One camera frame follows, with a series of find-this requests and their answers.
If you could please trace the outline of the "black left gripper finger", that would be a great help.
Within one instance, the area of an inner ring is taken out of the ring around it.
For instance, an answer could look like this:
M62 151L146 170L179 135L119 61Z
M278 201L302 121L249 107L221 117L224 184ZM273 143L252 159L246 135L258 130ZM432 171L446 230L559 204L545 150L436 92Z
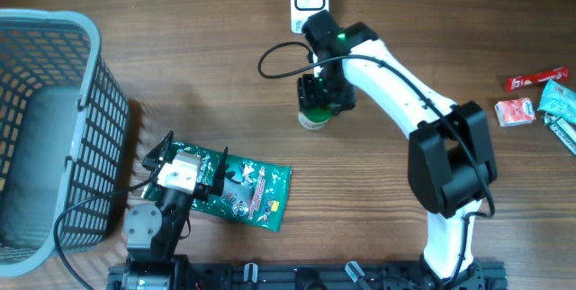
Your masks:
M211 194L216 196L222 196L223 189L225 185L226 176L226 159L228 156L228 148L225 148L222 152L218 165L214 170L211 183Z
M174 132L169 131L162 141L144 157L142 161L144 168L160 168L163 165L172 144L173 136Z

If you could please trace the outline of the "green lid peanut butter jar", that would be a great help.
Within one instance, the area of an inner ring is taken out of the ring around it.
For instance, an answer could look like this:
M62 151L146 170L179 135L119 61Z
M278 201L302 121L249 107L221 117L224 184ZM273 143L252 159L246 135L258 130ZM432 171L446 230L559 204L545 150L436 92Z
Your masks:
M322 107L302 108L298 113L298 120L303 128L317 131L325 126L331 116L331 111Z

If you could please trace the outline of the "green snack bag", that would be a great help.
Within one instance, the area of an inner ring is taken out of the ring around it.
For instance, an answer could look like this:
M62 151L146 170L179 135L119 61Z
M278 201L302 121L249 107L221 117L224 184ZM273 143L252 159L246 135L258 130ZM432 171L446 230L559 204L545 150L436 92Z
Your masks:
M181 141L172 142L165 160L172 161L184 151L206 161L201 181L212 183L221 152ZM242 222L274 232L281 229L287 205L292 169L229 154L222 196L210 195L207 202L195 200L192 209L234 222Z

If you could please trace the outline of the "orange tissue pack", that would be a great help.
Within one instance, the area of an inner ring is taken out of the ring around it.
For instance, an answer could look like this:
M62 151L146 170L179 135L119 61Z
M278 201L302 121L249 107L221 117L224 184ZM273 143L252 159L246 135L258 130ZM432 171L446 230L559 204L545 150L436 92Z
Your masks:
M536 119L532 101L527 97L498 101L494 109L500 127L529 124Z

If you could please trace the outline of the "red candy bar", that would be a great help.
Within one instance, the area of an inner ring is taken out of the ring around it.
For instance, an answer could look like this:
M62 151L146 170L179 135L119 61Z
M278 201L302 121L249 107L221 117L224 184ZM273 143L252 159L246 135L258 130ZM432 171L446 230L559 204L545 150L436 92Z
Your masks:
M566 81L568 78L568 67L555 68L532 75L509 78L505 85L505 91L511 92L524 86L540 84L547 81Z

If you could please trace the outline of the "teal wet wipes pack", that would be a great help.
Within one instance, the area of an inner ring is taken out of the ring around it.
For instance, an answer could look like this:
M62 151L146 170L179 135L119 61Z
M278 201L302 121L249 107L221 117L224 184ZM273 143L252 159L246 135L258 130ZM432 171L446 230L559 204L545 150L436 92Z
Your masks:
M575 93L555 81L548 81L538 111L562 117L567 122L575 124Z

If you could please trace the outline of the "green white small packet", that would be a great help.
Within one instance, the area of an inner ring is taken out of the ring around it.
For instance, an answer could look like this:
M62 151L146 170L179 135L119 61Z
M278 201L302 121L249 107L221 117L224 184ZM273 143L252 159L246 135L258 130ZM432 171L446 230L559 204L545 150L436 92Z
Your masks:
M554 135L562 142L562 144L575 155L575 130L567 123L562 117L545 113L543 122Z

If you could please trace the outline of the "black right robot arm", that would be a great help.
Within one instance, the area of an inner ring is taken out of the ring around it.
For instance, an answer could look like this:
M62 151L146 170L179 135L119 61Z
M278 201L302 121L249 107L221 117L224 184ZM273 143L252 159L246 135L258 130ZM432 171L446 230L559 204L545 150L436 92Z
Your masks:
M491 218L496 161L485 112L458 104L424 84L392 56L365 23L339 26L320 11L295 24L310 45L310 65L297 81L299 120L317 130L368 95L409 142L408 181L427 211L427 272L445 289L473 265L473 222Z

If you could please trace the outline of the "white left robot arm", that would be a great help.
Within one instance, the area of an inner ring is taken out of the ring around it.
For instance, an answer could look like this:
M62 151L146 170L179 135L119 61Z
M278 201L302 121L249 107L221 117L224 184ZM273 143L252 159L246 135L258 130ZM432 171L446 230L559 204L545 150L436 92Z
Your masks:
M197 181L201 157L178 152L168 157L174 134L166 137L143 159L150 172L150 183L160 187L153 204L139 204L129 210L123 222L128 257L124 266L108 271L108 289L202 289L202 278L194 271L186 255L176 255L176 246L195 200L206 202L210 195L224 189L226 159L224 150L209 186Z

